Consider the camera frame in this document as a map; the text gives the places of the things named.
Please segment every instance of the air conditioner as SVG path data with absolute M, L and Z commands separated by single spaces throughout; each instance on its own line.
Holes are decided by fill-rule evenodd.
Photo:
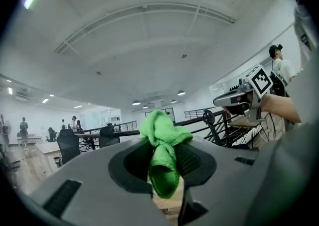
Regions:
M 24 94 L 21 94 L 21 93 L 16 93 L 15 98 L 19 101 L 28 101 L 30 99 L 30 97 L 28 97 Z

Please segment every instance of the wooden floor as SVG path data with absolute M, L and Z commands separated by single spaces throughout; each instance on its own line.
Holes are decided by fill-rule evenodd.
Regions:
M 276 126 L 276 140 L 278 140 L 284 132 L 284 124 L 281 123 L 281 119 L 279 117 L 274 116 L 273 118 Z M 274 128 L 270 119 L 267 120 L 267 124 L 269 133 L 266 129 L 266 123 L 264 122 L 262 125 L 266 130 L 266 134 L 269 135 L 270 139 L 273 140 Z M 265 143 L 264 139 L 266 139 L 266 136 L 262 131 L 261 135 L 258 134 L 254 139 L 254 147 L 262 149 L 262 146 Z M 11 162 L 16 160 L 21 161 L 20 169 L 14 174 L 14 181 L 16 182 L 18 188 L 26 194 L 29 194 L 35 190 L 39 183 L 52 174 L 52 171 L 48 168 L 48 166 L 45 166 L 45 163 L 41 163 L 38 153 L 35 151 L 35 146 L 32 144 L 29 145 L 29 151 L 22 151 L 18 146 L 11 146 L 8 157 Z M 171 199 L 160 199 L 156 194 L 153 195 L 153 202 L 159 209 L 161 209 L 161 211 L 166 215 L 173 225 L 177 225 L 177 217 L 181 207 L 182 196 L 182 178 L 180 178 L 177 191 Z

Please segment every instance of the green microfiber towel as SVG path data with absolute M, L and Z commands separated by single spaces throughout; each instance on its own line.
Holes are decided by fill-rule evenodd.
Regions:
M 148 137 L 155 147 L 149 165 L 149 178 L 160 198 L 169 199 L 175 192 L 179 173 L 176 169 L 174 146 L 193 135 L 183 126 L 174 126 L 166 113 L 155 110 L 140 126 L 141 138 Z

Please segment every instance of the black vent slot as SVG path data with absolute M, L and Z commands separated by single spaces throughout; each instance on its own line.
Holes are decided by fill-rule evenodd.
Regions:
M 81 185 L 80 182 L 66 180 L 44 204 L 43 208 L 55 217 L 60 218 Z
M 237 157 L 235 159 L 235 161 L 238 161 L 238 162 L 250 165 L 250 166 L 252 166 L 255 162 L 255 160 L 253 160 L 253 159 L 248 159 L 248 158 L 244 158 L 244 157 Z

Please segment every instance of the black cap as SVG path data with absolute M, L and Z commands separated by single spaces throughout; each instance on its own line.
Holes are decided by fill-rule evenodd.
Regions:
M 276 50 L 281 50 L 283 48 L 282 45 L 272 45 L 270 48 L 269 48 L 269 55 L 270 57 L 274 58 L 276 55 Z

